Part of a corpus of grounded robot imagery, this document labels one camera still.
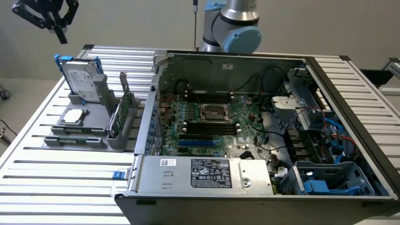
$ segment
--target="cpu socket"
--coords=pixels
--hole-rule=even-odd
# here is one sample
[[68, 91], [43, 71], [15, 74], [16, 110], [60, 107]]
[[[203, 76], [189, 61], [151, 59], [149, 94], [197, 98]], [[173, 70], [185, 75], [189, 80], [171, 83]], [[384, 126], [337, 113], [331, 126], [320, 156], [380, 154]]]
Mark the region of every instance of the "cpu socket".
[[229, 121], [225, 104], [203, 104], [200, 115], [203, 121]]

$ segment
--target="white wall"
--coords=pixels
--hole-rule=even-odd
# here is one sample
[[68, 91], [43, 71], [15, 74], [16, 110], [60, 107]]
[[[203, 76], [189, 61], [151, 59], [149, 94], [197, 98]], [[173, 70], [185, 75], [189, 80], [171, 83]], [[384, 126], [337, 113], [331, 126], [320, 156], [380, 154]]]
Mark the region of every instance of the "white wall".
[[[185, 49], [193, 45], [191, 0], [80, 0], [67, 45], [11, 12], [13, 2], [0, 0], [3, 77], [59, 79], [53, 54], [76, 55], [84, 44]], [[257, 51], [345, 54], [359, 67], [380, 68], [388, 57], [400, 56], [399, 8], [399, 0], [259, 0]]]

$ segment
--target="slotted aluminum table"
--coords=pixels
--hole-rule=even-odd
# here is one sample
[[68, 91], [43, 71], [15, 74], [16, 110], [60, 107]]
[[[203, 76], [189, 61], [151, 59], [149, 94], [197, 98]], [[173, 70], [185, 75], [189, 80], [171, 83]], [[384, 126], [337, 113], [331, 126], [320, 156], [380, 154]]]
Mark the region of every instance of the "slotted aluminum table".
[[[83, 50], [79, 57], [100, 57], [116, 96], [123, 94], [120, 71], [128, 72], [129, 88], [141, 99], [143, 107], [153, 76], [153, 52], [149, 49], [93, 46]], [[399, 111], [351, 61], [343, 61], [337, 56], [315, 57], [400, 171]], [[68, 85], [61, 79], [0, 158], [0, 224], [129, 224], [111, 198], [111, 186], [119, 189], [127, 182], [112, 181], [111, 177], [115, 170], [128, 168], [133, 161], [143, 108], [135, 118], [127, 152], [44, 150], [43, 137], [51, 133], [51, 126], [69, 103], [68, 93]], [[389, 218], [373, 217], [359, 224], [399, 223], [400, 214], [396, 214]]]

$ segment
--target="power supply label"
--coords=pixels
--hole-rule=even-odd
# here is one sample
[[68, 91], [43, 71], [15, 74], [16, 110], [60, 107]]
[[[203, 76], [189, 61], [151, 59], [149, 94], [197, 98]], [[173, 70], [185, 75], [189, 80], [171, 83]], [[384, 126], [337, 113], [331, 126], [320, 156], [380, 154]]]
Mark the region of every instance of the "power supply label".
[[192, 159], [191, 185], [193, 188], [232, 188], [229, 160]]

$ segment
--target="sticker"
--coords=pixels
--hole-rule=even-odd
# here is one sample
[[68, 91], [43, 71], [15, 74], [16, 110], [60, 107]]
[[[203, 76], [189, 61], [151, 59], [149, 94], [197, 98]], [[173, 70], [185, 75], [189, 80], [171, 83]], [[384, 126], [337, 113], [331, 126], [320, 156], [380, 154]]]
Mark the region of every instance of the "sticker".
[[232, 188], [229, 160], [192, 159], [191, 185], [193, 188]]
[[175, 158], [161, 159], [160, 166], [176, 166], [176, 159]]
[[85, 71], [69, 69], [68, 75], [69, 84], [73, 86], [76, 94], [87, 102], [100, 102], [91, 74]]
[[233, 64], [223, 64], [223, 69], [233, 69]]

